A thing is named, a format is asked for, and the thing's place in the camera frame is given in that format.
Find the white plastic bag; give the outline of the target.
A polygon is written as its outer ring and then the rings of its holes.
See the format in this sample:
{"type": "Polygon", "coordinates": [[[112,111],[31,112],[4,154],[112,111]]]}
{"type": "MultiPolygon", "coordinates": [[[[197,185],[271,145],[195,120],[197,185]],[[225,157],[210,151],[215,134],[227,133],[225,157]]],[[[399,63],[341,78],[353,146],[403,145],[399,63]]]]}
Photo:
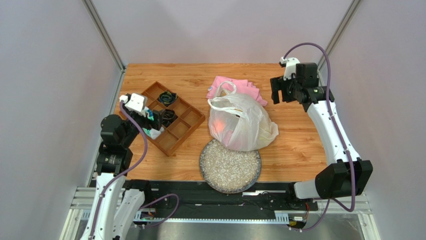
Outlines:
{"type": "Polygon", "coordinates": [[[233,82],[224,81],[213,98],[207,100],[210,135],[233,151],[250,152],[267,147],[279,135],[278,125],[260,103],[237,90],[233,82]]]}

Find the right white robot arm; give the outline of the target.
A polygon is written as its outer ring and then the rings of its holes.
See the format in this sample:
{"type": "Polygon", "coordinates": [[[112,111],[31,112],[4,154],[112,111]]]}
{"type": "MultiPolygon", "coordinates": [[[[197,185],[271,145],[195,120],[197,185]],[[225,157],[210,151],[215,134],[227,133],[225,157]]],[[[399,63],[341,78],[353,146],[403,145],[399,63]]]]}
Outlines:
{"type": "Polygon", "coordinates": [[[332,93],[319,84],[316,63],[283,59],[282,76],[270,79],[274,104],[298,102],[311,118],[325,150],[326,168],[312,180],[295,182],[298,199],[336,199],[359,196],[373,172],[370,160],[363,160],[347,137],[337,114],[332,93]]]}

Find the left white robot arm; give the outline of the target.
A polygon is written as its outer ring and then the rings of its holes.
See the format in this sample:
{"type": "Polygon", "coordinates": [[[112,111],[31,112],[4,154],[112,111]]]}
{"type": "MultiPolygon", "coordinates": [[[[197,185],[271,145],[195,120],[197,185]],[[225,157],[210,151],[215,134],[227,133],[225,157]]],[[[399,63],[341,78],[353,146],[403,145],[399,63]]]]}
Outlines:
{"type": "Polygon", "coordinates": [[[130,145],[144,127],[160,130],[164,113],[164,110],[153,110],[153,119],[149,119],[125,110],[127,120],[111,114],[101,121],[102,142],[96,160],[95,195],[81,239],[125,239],[138,209],[145,202],[145,191],[150,191],[147,180],[133,180],[122,191],[127,173],[133,169],[130,145]]]}

